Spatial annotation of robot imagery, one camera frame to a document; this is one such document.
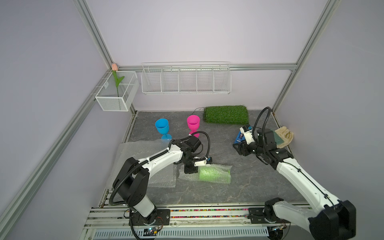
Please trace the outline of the blue tape dispenser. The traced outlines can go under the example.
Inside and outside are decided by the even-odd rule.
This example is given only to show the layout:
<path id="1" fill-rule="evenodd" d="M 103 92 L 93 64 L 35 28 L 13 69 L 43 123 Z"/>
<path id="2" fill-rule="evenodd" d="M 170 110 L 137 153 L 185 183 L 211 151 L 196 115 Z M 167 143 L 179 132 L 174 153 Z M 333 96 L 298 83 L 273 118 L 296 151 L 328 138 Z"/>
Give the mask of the blue tape dispenser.
<path id="1" fill-rule="evenodd" d="M 236 139 L 234 141 L 234 144 L 239 144 L 244 139 L 245 139 L 244 134 L 241 131 L 239 131 L 239 133 L 238 133 L 238 135 L 237 135 L 237 137 L 236 137 Z"/>

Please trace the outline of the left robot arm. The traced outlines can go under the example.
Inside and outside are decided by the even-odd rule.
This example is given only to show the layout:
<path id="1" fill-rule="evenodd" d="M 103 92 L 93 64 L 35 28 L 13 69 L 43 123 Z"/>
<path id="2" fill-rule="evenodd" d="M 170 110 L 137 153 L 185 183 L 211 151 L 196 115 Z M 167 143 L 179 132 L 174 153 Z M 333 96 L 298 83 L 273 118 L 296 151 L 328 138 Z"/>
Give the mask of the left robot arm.
<path id="1" fill-rule="evenodd" d="M 140 215 L 145 225 L 154 224 L 159 216 L 157 207 L 147 196 L 151 177 L 171 164 L 183 164 L 185 174 L 196 174 L 200 166 L 212 163 L 210 148 L 209 135 L 197 131 L 186 138 L 171 140 L 164 150 L 152 156 L 127 159 L 112 184 L 109 206 L 125 204 Z"/>

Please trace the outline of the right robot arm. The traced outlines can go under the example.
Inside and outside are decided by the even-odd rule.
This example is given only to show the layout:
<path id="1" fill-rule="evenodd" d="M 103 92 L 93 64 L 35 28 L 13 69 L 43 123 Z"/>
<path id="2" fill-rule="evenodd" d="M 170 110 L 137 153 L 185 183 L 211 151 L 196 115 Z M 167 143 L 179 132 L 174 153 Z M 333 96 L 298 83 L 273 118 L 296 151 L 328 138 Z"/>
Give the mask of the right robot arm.
<path id="1" fill-rule="evenodd" d="M 233 147 L 241 156 L 255 155 L 284 176 L 305 198 L 310 209 L 273 198 L 262 211 L 249 210 L 251 221 L 292 223 L 309 232 L 315 240 L 349 240 L 357 233 L 357 210 L 350 201 L 341 201 L 314 180 L 286 149 L 278 148 L 275 134 L 266 127 L 245 125 L 240 128 L 241 141 Z"/>

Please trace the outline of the green plastic wine glass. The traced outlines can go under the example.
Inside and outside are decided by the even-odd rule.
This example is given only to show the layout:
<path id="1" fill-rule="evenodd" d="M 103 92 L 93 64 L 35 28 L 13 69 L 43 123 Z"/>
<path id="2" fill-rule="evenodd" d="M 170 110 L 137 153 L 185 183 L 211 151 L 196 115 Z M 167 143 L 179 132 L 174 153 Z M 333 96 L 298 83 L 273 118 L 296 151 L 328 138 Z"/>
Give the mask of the green plastic wine glass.
<path id="1" fill-rule="evenodd" d="M 199 180 L 209 183 L 230 184 L 232 177 L 230 169 L 205 166 L 199 168 Z"/>

